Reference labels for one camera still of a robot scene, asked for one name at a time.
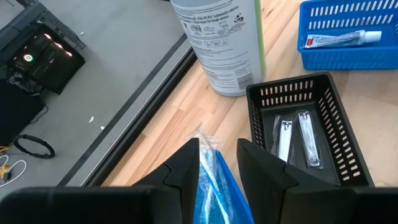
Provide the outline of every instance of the black cable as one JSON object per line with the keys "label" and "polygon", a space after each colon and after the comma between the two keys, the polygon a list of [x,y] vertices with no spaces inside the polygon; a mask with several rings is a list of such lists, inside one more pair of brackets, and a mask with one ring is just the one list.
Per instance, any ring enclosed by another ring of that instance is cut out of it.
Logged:
{"label": "black cable", "polygon": [[35,121],[31,121],[29,124],[33,124],[33,123],[36,123],[36,122],[38,122],[39,121],[39,119],[41,118],[41,117],[43,117],[43,115],[45,115],[47,112],[49,112],[49,108],[48,108],[48,106],[47,105],[44,105],[44,108],[46,109],[45,110],[45,112],[44,113],[42,113]]}
{"label": "black cable", "polygon": [[[27,139],[27,140],[30,140],[33,142],[37,142],[37,143],[43,145],[44,147],[46,147],[49,150],[50,154],[47,154],[47,153],[46,154],[38,154],[38,153],[29,152],[28,150],[26,150],[24,147],[22,147],[19,144],[18,140],[20,140],[20,139]],[[12,138],[12,143],[15,145],[15,147],[17,147],[17,149],[21,150],[21,152],[24,152],[24,153],[26,153],[30,156],[36,157],[36,158],[50,159],[55,156],[55,151],[54,151],[53,147],[51,147],[46,141],[43,141],[35,136],[30,136],[27,134],[14,136]]]}

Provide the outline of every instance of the light wood surface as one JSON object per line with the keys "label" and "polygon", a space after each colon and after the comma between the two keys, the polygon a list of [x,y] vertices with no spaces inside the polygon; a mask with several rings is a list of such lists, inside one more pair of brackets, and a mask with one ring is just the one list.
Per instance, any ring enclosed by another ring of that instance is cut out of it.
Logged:
{"label": "light wood surface", "polygon": [[[262,0],[266,81],[311,73],[297,52],[300,1]],[[354,133],[377,186],[398,185],[398,71],[334,72]],[[215,93],[196,62],[108,177],[132,185],[150,173],[201,124],[223,140],[218,149],[241,189],[237,138],[251,139],[246,97]]]}

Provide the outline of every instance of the electronic device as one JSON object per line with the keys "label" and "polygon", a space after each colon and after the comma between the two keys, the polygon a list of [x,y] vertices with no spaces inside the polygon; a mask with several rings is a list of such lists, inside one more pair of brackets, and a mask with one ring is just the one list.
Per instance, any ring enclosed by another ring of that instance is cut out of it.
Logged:
{"label": "electronic device", "polygon": [[44,104],[6,80],[0,81],[0,146],[8,146],[40,112]]}
{"label": "electronic device", "polygon": [[0,51],[0,61],[58,94],[85,63],[72,46],[41,23],[23,28]]}

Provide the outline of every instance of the black metal track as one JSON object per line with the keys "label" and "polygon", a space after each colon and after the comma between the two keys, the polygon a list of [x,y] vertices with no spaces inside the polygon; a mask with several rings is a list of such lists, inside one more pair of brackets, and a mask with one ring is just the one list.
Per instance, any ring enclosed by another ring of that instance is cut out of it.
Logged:
{"label": "black metal track", "polygon": [[107,176],[121,160],[133,142],[137,139],[141,131],[146,127],[150,119],[156,114],[164,101],[169,97],[174,88],[178,85],[182,77],[189,71],[197,57],[190,49],[180,63],[172,70],[170,76],[163,85],[152,95],[148,103],[141,109],[134,118],[130,127],[123,136],[113,146],[106,159],[91,173],[83,186],[101,185]]}

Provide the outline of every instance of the blue plastic basket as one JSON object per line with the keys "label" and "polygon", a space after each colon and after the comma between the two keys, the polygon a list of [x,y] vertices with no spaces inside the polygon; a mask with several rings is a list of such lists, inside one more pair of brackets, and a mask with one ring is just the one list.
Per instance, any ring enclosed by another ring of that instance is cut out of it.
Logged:
{"label": "blue plastic basket", "polygon": [[[382,31],[381,41],[341,49],[305,49],[309,34]],[[307,70],[398,68],[398,0],[306,1],[300,6],[297,50]]]}

